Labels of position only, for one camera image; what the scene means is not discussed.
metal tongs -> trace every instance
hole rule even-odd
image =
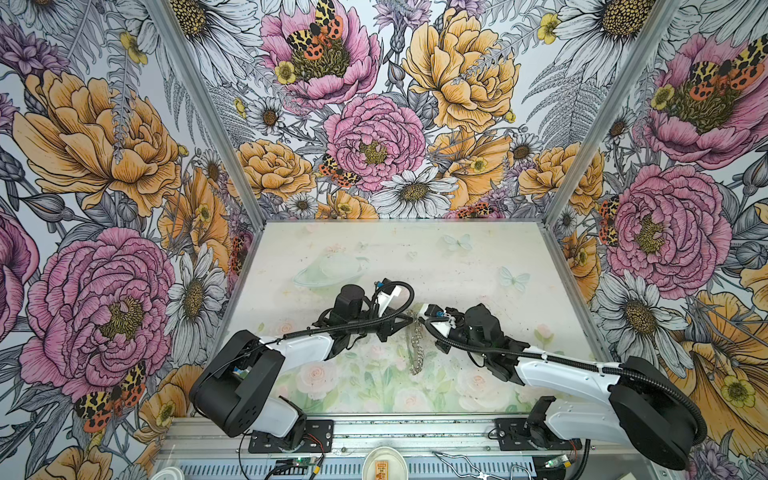
[[[437,457],[437,459],[438,459],[440,462],[443,462],[443,463],[445,463],[445,464],[448,466],[448,468],[450,468],[450,469],[451,469],[451,471],[452,471],[452,472],[453,472],[453,473],[454,473],[454,474],[455,474],[457,477],[459,477],[459,478],[467,478],[467,477],[472,477],[472,478],[479,478],[480,480],[488,480],[489,478],[496,478],[497,480],[511,480],[511,477],[512,477],[512,474],[511,474],[511,472],[510,472],[510,475],[509,475],[509,479],[507,479],[507,478],[502,478],[502,477],[497,477],[496,475],[493,475],[492,473],[483,473],[483,471],[482,471],[480,468],[477,468],[477,467],[475,467],[475,464],[473,464],[473,463],[472,463],[472,462],[469,460],[469,458],[467,458],[467,456],[466,456],[466,455],[450,455],[450,454],[448,454],[448,453],[443,453],[443,452],[432,452],[432,454],[433,454],[435,457]],[[461,474],[461,473],[458,473],[458,471],[456,470],[456,467],[454,467],[452,463],[450,463],[450,462],[446,461],[446,460],[445,460],[446,458],[463,458],[463,459],[464,459],[464,460],[465,460],[465,461],[466,461],[466,462],[469,464],[469,468],[471,468],[471,469],[472,469],[472,471],[474,471],[474,472],[476,472],[476,473],[465,473],[465,474]],[[527,474],[528,474],[528,480],[533,480],[533,478],[531,477],[531,472],[530,472],[530,471],[529,471],[529,470],[528,470],[526,467],[523,467],[523,466],[520,466],[520,465],[515,465],[515,464],[513,463],[513,464],[512,464],[512,468],[513,468],[513,469],[514,469],[514,468],[519,468],[519,469],[521,469],[521,470],[524,470],[524,471],[525,471],[525,473],[527,473]]]

